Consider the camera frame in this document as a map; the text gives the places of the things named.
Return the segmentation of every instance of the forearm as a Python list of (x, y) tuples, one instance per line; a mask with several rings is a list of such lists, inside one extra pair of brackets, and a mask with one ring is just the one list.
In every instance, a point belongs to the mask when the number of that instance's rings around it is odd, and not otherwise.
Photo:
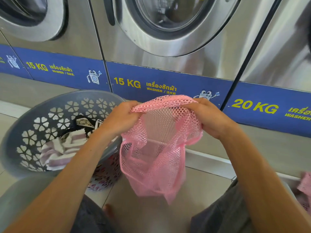
[(309, 215), (288, 193), (247, 135), (234, 126), (220, 141), (236, 172), (256, 230), (259, 233), (311, 232)]
[(97, 129), (5, 233), (69, 232), (96, 165), (114, 136), (103, 126)]

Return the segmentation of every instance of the washing machine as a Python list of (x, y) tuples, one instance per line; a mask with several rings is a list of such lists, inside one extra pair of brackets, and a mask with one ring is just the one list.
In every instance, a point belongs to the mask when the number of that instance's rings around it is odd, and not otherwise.
[(114, 93), (223, 103), (275, 0), (91, 0)]
[(311, 137), (311, 0), (282, 0), (224, 112), (235, 121)]
[(0, 0), (0, 30), (33, 79), (110, 91), (88, 0)]
[(32, 79), (20, 59), (0, 32), (0, 73)]

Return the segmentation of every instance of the white and purple striped garment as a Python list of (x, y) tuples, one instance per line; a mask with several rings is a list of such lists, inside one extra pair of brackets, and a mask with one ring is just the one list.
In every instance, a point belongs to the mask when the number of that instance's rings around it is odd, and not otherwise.
[(63, 169), (86, 141), (84, 129), (49, 141), (42, 146), (40, 162), (47, 166), (47, 170)]

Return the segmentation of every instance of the blue sign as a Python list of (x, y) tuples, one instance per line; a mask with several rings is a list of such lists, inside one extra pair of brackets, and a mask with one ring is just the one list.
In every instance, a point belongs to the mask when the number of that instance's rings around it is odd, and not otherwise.
[(77, 89), (110, 91), (103, 60), (13, 48), (34, 80)]
[(234, 121), (311, 137), (311, 93), (239, 82), (223, 110)]
[(220, 107), (232, 81), (106, 62), (113, 93), (146, 102), (164, 95), (204, 97)]
[(32, 79), (12, 47), (0, 44), (0, 73)]

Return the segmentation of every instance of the hand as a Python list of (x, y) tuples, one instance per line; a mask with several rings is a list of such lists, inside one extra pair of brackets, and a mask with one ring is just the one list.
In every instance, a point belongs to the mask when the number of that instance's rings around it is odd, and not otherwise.
[(131, 129), (143, 113), (131, 113), (131, 109), (138, 105), (137, 101), (122, 102), (115, 107), (104, 120), (100, 128), (112, 132), (115, 136)]
[(197, 98), (194, 100), (198, 103), (190, 103), (183, 106), (194, 111), (196, 117), (203, 125), (203, 130), (212, 137), (221, 139), (230, 129), (238, 128), (236, 122), (221, 112), (208, 99)]

